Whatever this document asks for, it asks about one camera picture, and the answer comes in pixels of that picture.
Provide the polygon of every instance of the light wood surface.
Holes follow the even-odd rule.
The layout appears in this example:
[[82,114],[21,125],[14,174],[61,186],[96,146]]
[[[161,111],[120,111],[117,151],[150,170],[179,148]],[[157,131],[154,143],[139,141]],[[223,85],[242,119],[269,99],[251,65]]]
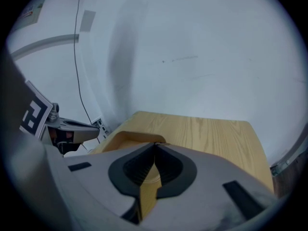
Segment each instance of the light wood surface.
[[[120,131],[153,133],[163,136],[167,143],[221,156],[257,178],[273,192],[273,182],[261,143],[246,121],[230,121],[165,115],[139,111],[125,121],[92,154],[104,152],[106,144]],[[160,181],[153,183],[156,189]],[[149,183],[141,186],[144,216],[154,206],[156,189]]]

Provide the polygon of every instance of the wooden board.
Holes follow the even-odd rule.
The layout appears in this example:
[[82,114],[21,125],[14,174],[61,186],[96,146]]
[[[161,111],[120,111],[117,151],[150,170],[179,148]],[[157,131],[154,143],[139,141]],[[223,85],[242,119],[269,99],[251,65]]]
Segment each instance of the wooden board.
[[[152,133],[167,143],[221,156],[257,178],[273,192],[273,181],[261,143],[246,121],[229,121],[165,115],[139,111],[125,121],[91,153],[102,153],[110,140],[121,131]],[[156,203],[160,180],[141,186],[143,217]]]

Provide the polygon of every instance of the cable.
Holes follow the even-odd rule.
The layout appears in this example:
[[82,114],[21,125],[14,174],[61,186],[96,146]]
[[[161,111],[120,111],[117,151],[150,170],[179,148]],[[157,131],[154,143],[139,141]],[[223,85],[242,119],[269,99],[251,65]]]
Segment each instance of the cable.
[[76,13],[76,20],[75,20],[75,30],[74,30],[74,59],[75,59],[75,68],[76,68],[76,74],[77,74],[77,81],[78,81],[78,90],[79,90],[79,96],[80,96],[80,100],[81,100],[81,103],[82,103],[82,106],[87,114],[87,117],[90,121],[90,124],[92,125],[92,122],[91,122],[91,119],[88,115],[88,112],[85,108],[85,105],[83,104],[83,101],[82,101],[82,97],[81,97],[81,92],[80,92],[80,83],[79,83],[79,75],[78,75],[78,70],[77,70],[77,63],[76,63],[76,50],[75,50],[75,41],[76,41],[76,27],[77,27],[77,16],[78,16],[78,11],[79,11],[79,3],[80,3],[80,0],[78,0],[78,6],[77,6],[77,13]]
[[83,145],[83,144],[81,144],[85,149],[86,149],[86,151],[88,152],[88,150],[87,150],[87,148]]

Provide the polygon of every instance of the black rubber pad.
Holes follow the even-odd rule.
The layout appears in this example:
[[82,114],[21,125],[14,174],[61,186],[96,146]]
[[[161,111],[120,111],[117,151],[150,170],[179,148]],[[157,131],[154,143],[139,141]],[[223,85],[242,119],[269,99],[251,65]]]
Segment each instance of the black rubber pad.
[[264,208],[237,181],[234,180],[222,186],[246,220],[255,217],[264,210]]
[[197,176],[196,164],[189,157],[163,145],[156,146],[155,165],[162,182],[157,199],[179,196]]
[[91,166],[90,163],[84,162],[84,163],[80,163],[80,164],[70,165],[70,166],[68,166],[68,168],[71,171],[76,171],[76,170],[80,170],[80,169],[87,168],[87,167],[90,167],[90,166]]

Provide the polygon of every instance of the white wall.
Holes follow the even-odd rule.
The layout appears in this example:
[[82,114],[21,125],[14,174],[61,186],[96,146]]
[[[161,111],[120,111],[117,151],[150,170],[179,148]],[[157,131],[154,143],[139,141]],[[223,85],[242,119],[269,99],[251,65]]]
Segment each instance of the white wall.
[[[97,11],[100,14],[101,10],[96,6],[97,0],[84,0],[83,6],[80,9],[80,14],[83,15],[85,10]],[[102,66],[104,60],[101,62],[100,57],[97,61],[93,54],[93,47],[91,44],[92,34],[90,32],[79,33],[79,45],[81,59],[84,66],[87,79],[89,80],[91,90],[96,98],[97,104],[100,108],[101,119],[109,131],[116,129],[122,122],[119,121],[118,113],[114,112],[114,107],[111,106],[108,96],[109,89],[106,89],[105,81],[106,76],[102,73]]]
[[[9,52],[36,41],[59,35],[73,34],[78,0],[45,0],[38,22],[10,34],[7,38]],[[77,20],[77,32],[81,16]]]
[[[76,51],[81,96],[93,122],[100,117],[101,112],[86,82],[83,68],[80,67],[78,45],[76,45]],[[25,78],[29,79],[47,99],[59,104],[60,117],[89,124],[79,97],[72,44],[37,51],[15,63]]]
[[[7,40],[10,52],[38,40],[73,34],[78,0],[45,0],[38,22],[12,33]],[[82,14],[78,14],[77,33]],[[86,76],[79,45],[76,62],[83,103],[91,121],[100,118],[101,111]],[[29,54],[16,61],[20,71],[51,102],[59,103],[60,116],[89,123],[80,101],[74,62],[73,44],[55,46]]]
[[96,0],[89,47],[115,124],[246,120],[273,164],[307,122],[306,49],[276,0]]

